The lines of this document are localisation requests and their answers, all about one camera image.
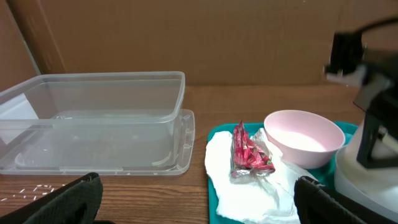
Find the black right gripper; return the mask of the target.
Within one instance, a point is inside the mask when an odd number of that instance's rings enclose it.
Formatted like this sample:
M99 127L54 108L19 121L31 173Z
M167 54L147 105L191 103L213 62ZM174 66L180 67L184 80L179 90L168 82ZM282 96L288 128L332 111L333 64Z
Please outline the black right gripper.
M363 34L396 24L397 18L390 17L335 32L323 69L328 80L359 88L354 104L365 116L345 157L365 169L397 167L397 52L371 50L362 43Z

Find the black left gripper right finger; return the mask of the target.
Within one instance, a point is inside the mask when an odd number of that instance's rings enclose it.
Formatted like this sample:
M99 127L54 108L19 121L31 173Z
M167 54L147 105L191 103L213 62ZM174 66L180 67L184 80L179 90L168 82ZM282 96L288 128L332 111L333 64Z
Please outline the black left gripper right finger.
M309 176L296 180L294 203L301 224L396 224Z

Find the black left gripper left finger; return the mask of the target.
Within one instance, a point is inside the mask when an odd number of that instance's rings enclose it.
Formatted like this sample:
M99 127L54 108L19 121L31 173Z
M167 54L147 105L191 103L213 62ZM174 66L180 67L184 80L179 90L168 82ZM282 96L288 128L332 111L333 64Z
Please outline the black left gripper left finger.
M1 217L16 224L114 224L97 220L103 197L99 174L88 173L73 182Z

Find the grey plastic bowl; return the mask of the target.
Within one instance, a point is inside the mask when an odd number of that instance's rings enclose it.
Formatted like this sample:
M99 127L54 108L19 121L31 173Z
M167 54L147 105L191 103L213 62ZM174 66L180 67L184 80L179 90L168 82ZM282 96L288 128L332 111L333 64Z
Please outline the grey plastic bowl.
M363 134L358 126L348 145L335 156L335 189L364 207L397 221L397 168L367 169L357 160Z

